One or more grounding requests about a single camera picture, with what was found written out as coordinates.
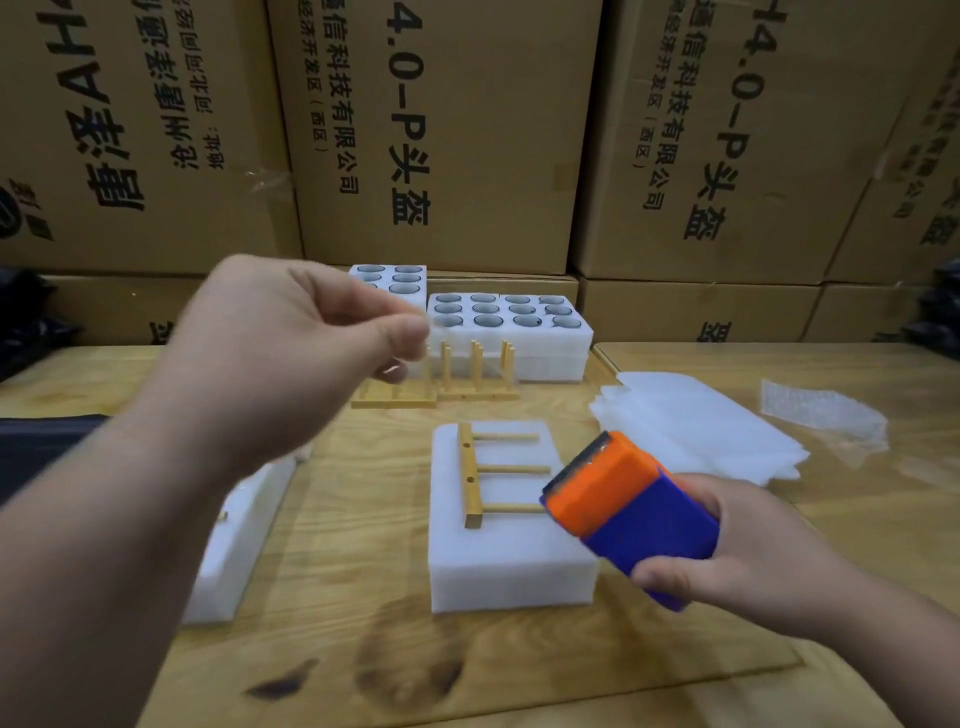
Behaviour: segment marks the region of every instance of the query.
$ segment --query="white foam sheet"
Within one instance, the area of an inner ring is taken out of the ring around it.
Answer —
[[[307,447],[268,463],[230,491],[222,508],[227,518],[214,525],[206,542],[182,624],[233,619],[298,458]]]
[[[709,473],[766,485],[800,477],[809,453],[791,437],[700,380],[668,372],[622,372],[590,411],[674,473]]]
[[[444,341],[454,356],[469,356],[470,342],[477,341],[486,359],[498,360],[506,340],[516,351],[521,381],[584,378],[593,329],[566,296],[439,293],[430,297],[427,313],[434,356]]]
[[[536,503],[562,469],[546,423],[477,422],[474,432],[536,432],[538,443],[478,441],[478,464],[549,465],[550,475],[483,474],[485,502]],[[486,514],[464,527],[457,425],[434,432],[428,561],[433,612],[516,609],[593,600],[598,560],[546,513]]]
[[[426,310],[426,266],[361,263],[350,274],[367,285],[389,291],[417,308]]]

